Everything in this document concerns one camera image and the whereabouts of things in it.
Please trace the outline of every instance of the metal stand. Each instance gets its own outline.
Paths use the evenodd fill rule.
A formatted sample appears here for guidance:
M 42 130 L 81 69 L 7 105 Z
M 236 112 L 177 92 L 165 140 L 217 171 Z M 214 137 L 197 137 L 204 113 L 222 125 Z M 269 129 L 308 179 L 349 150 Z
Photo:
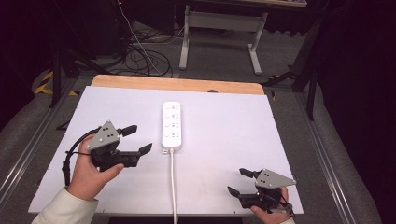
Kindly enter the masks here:
M 184 16 L 184 38 L 183 45 L 181 47 L 179 69 L 185 70 L 187 68 L 187 58 L 189 55 L 189 28 L 202 27 L 256 32 L 253 44 L 248 44 L 247 49 L 253 64 L 254 73 L 256 75 L 260 75 L 262 73 L 262 69 L 260 68 L 259 60 L 257 58 L 256 48 L 259 45 L 267 15 L 268 13 L 262 13 L 261 17 L 246 17 L 205 12 L 191 12 L 190 6 L 186 6 Z
M 264 87 L 270 87 L 287 78 L 295 76 L 296 80 L 291 85 L 291 88 L 293 91 L 301 92 L 304 90 L 304 87 L 308 84 L 308 82 L 310 82 L 306 112 L 308 113 L 308 116 L 311 120 L 314 120 L 313 110 L 318 76 L 315 70 L 318 67 L 319 62 L 319 56 L 314 55 L 315 53 L 312 49 L 318 42 L 317 36 L 319 33 L 321 20 L 322 18 L 317 19 L 309 29 L 304 43 L 301 46 L 296 59 L 294 60 L 293 66 L 290 68 L 290 71 L 272 80 L 261 83 Z
M 62 92 L 62 81 L 61 81 L 61 73 L 62 68 L 66 73 L 66 76 L 69 78 L 77 78 L 78 77 L 78 69 L 74 60 L 79 60 L 84 63 L 92 70 L 97 71 L 99 74 L 110 74 L 106 69 L 97 65 L 96 63 L 91 62 L 90 60 L 84 58 L 82 55 L 71 49 L 58 49 L 53 53 L 53 95 L 52 102 L 50 104 L 50 108 L 55 107 L 61 98 Z

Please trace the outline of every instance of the wooden table edge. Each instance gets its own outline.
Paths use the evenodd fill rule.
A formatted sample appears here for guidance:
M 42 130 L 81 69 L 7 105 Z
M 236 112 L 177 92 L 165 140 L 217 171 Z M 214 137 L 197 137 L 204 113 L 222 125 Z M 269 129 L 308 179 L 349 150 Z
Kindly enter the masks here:
M 263 95 L 264 90 L 258 83 L 228 82 L 165 77 L 127 77 L 97 75 L 92 86 L 110 88 L 129 88 L 163 91 L 217 91 L 220 93 Z

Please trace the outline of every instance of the power outlet socket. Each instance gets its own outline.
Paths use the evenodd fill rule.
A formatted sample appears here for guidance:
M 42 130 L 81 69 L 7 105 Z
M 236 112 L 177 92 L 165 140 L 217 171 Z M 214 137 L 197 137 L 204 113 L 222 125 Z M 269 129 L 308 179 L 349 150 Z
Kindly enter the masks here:
M 181 104 L 163 103 L 163 154 L 181 150 Z

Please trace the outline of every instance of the sleeve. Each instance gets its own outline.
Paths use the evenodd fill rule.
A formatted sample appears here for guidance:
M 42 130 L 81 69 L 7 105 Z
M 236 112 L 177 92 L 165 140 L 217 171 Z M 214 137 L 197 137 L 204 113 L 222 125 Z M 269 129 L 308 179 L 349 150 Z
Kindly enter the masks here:
M 281 222 L 279 224 L 295 224 L 293 217 L 289 218 L 288 220 Z
M 97 205 L 97 200 L 81 200 L 63 188 L 32 224 L 91 223 Z

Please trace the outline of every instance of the metal rail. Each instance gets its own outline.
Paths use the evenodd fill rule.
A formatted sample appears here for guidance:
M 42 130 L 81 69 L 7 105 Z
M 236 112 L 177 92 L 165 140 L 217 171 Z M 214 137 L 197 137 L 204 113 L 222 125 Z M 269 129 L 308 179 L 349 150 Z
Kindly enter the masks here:
M 37 130 L 35 131 L 34 135 L 32 136 L 31 140 L 29 141 L 29 144 L 26 146 L 17 162 L 8 172 L 7 178 L 0 188 L 0 212 L 6 206 L 9 197 L 20 182 L 24 172 L 29 166 L 30 161 L 40 148 L 41 143 L 49 130 L 49 126 L 52 123 L 53 118 L 57 114 L 62 103 L 64 102 L 64 99 L 67 97 L 67 93 L 72 90 L 75 82 L 75 79 L 67 79 L 64 82 L 62 97 L 59 100 L 58 104 L 56 104 L 53 108 L 49 108 Z
M 306 102 L 302 93 L 294 94 L 300 108 L 304 113 L 304 119 L 308 124 L 309 131 L 311 133 L 312 140 L 314 142 L 315 151 L 317 152 L 318 161 L 323 170 L 323 173 L 326 177 L 327 183 L 330 188 L 330 192 L 335 200 L 335 204 L 338 208 L 338 212 L 340 213 L 341 219 L 343 219 L 343 223 L 345 224 L 356 224 L 356 220 L 353 217 L 352 211 L 347 203 L 347 198 L 342 190 L 341 184 L 335 174 L 334 169 L 332 168 L 332 163 L 327 155 L 326 149 L 323 146 L 322 141 L 320 140 L 320 136 L 318 134 L 317 126 L 314 121 L 311 121 L 306 113 L 305 106 Z

